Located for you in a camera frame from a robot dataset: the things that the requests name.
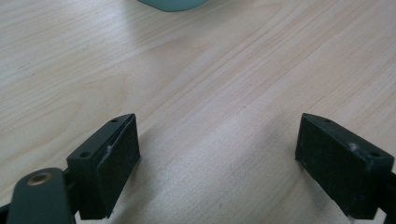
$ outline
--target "wood grain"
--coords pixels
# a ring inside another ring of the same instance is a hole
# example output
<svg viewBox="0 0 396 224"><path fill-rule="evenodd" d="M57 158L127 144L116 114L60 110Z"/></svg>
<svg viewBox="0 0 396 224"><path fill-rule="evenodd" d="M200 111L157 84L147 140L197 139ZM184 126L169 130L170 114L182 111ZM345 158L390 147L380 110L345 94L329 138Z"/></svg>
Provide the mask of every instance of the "wood grain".
<svg viewBox="0 0 396 224"><path fill-rule="evenodd" d="M349 223L294 160L300 116L396 156L395 11L392 0L208 0L178 13L1 1L0 203L136 113L142 160L100 223Z"/></svg>

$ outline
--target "dark plastic block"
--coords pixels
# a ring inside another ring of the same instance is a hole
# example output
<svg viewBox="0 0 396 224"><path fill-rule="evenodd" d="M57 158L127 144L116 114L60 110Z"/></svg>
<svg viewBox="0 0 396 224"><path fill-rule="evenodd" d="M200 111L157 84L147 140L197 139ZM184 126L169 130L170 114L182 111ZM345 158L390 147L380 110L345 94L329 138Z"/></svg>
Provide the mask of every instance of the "dark plastic block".
<svg viewBox="0 0 396 224"><path fill-rule="evenodd" d="M394 161L387 152L329 119L303 114L295 156L346 216L374 218L377 188Z"/></svg>
<svg viewBox="0 0 396 224"><path fill-rule="evenodd" d="M81 219L110 217L139 159L134 115L109 121L67 157L70 176L81 192Z"/></svg>

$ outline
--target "mounting hole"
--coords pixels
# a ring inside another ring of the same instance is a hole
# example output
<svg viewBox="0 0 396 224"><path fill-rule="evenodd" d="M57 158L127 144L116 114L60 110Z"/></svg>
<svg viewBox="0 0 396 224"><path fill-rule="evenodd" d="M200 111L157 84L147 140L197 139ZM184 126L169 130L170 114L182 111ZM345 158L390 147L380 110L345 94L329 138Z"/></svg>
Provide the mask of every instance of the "mounting hole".
<svg viewBox="0 0 396 224"><path fill-rule="evenodd" d="M89 152L83 152L83 153L79 154L79 156L80 156L81 158L87 158L87 157L89 157L90 155L91 155L91 153L89 153Z"/></svg>
<svg viewBox="0 0 396 224"><path fill-rule="evenodd" d="M37 186L46 183L52 178L51 173L40 173L38 175L34 175L30 177L30 179L27 181L27 185L29 186Z"/></svg>
<svg viewBox="0 0 396 224"><path fill-rule="evenodd" d="M372 157L381 157L378 152L370 152L370 156Z"/></svg>

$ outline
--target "green object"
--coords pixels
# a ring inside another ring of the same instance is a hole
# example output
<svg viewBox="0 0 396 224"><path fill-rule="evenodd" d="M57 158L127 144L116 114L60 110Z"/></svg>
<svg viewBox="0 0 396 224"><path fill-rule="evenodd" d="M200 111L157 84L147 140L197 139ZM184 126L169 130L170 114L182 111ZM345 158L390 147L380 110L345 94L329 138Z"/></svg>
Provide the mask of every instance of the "green object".
<svg viewBox="0 0 396 224"><path fill-rule="evenodd" d="M183 11L193 7L198 7L206 0L139 0L151 7L156 7L162 11Z"/></svg>

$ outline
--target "wooden table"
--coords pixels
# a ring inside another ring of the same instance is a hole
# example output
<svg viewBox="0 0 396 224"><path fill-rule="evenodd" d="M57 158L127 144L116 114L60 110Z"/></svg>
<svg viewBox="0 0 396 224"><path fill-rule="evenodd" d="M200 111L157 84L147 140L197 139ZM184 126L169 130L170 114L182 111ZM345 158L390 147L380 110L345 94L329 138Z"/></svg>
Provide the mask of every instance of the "wooden table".
<svg viewBox="0 0 396 224"><path fill-rule="evenodd" d="M3 0L0 203L136 113L141 162L111 218L80 223L349 223L294 159L300 117L396 156L395 12L393 0L208 0L178 13Z"/></svg>

